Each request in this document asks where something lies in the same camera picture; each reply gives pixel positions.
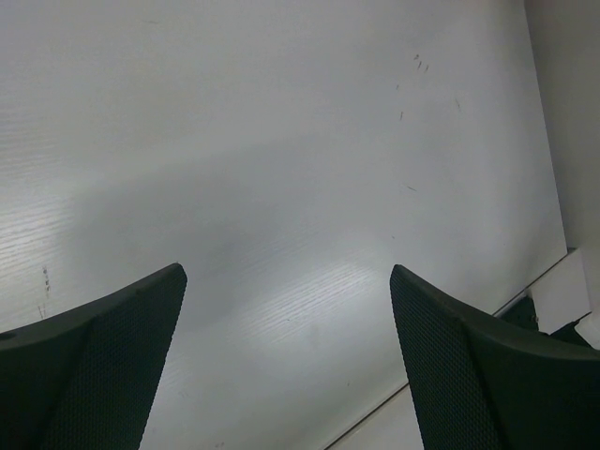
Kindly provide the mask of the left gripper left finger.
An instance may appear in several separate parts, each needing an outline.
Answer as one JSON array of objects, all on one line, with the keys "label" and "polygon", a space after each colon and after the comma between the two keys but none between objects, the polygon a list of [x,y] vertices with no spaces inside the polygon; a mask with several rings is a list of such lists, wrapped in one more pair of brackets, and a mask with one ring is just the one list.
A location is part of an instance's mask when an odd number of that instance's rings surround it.
[{"label": "left gripper left finger", "polygon": [[4,449],[137,449],[188,278],[172,263],[1,336]]}]

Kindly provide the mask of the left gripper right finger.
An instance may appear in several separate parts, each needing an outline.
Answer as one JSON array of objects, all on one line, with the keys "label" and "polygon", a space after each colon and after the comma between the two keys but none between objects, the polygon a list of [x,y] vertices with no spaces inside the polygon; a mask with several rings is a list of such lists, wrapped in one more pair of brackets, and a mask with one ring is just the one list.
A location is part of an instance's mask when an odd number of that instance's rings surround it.
[{"label": "left gripper right finger", "polygon": [[599,352],[464,304],[402,265],[390,293],[426,449],[596,449]]}]

